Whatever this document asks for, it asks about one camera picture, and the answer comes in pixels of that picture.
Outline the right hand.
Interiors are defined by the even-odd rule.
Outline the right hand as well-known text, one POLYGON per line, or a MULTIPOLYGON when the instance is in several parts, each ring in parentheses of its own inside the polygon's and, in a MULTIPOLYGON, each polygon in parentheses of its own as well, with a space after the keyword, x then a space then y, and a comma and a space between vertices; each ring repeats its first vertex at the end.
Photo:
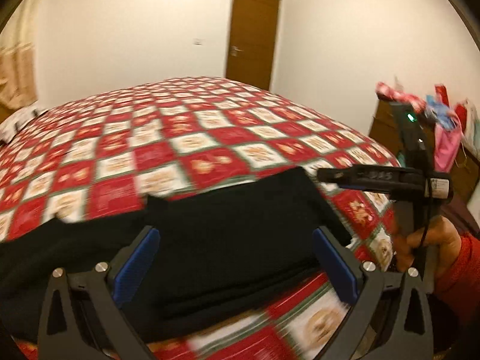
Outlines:
POLYGON ((440 278, 456 261, 461 252, 462 240, 453 223, 442 215, 434 218, 423 237, 424 230, 418 230, 403 236, 397 228, 391 233, 393 249, 396 255, 396 267, 405 272, 413 265, 413 251, 420 245, 434 246, 438 249, 438 262, 434 277, 440 278))

